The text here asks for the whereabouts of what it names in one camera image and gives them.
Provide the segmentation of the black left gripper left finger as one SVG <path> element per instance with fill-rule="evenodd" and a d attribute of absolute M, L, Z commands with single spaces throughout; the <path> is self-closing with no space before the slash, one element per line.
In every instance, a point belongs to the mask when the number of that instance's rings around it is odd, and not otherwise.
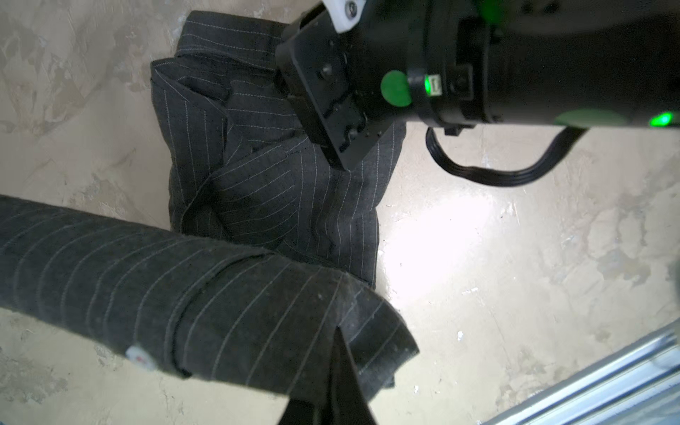
<path fill-rule="evenodd" d="M 324 412 L 320 407 L 303 400 L 291 398 L 279 425 L 322 425 L 324 424 Z"/>

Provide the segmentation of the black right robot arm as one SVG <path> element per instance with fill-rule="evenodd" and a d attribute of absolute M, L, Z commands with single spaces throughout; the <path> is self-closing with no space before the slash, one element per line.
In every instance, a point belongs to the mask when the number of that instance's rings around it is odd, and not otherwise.
<path fill-rule="evenodd" d="M 396 121 L 679 125 L 676 1 L 325 1 L 285 28 L 283 91 L 333 168 Z"/>

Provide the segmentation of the dark grey striped shirt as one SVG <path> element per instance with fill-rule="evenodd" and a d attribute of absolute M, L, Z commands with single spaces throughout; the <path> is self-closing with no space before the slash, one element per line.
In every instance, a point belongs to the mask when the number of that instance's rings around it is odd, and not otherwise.
<path fill-rule="evenodd" d="M 274 83 L 284 26 L 189 14 L 154 61 L 170 230 L 1 199 L 1 305 L 181 377 L 321 406 L 347 341 L 365 398 L 418 354 L 375 292 L 381 202 L 407 127 L 332 168 Z"/>

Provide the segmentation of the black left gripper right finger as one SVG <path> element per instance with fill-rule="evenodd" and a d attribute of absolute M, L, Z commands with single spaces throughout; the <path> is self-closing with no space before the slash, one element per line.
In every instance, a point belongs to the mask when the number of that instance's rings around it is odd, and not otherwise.
<path fill-rule="evenodd" d="M 343 331 L 337 327 L 331 349 L 328 423 L 376 425 L 359 386 L 358 372 Z"/>

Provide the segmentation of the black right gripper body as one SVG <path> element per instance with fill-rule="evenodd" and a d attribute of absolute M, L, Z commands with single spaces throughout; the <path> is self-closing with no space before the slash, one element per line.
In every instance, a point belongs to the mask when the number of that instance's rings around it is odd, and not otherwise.
<path fill-rule="evenodd" d="M 333 168 L 354 170 L 392 124 L 420 120 L 408 76 L 424 17 L 423 1 L 367 1 L 359 24 L 338 34 L 320 1 L 285 28 L 283 92 Z"/>

